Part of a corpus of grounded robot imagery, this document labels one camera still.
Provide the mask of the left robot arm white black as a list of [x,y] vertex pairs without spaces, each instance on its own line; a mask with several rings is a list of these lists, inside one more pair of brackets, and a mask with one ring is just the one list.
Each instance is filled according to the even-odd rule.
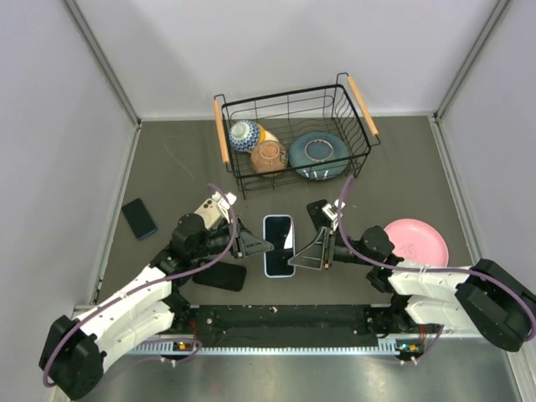
[[78,317],[53,322],[39,359],[44,386],[72,400],[85,397],[123,355],[160,332],[188,326],[178,289],[190,276],[227,253],[240,259],[273,248],[235,216],[206,224],[199,214],[185,214],[169,244],[127,285]]

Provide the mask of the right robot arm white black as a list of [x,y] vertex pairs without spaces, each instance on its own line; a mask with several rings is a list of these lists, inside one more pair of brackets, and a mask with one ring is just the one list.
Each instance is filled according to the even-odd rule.
[[457,328],[509,352],[535,337],[534,293],[493,260],[464,267],[417,264],[395,255],[386,232],[374,226],[360,240],[321,227],[289,263],[325,270],[334,261],[371,265],[366,277],[378,291],[392,294],[390,318],[400,331],[418,324]]

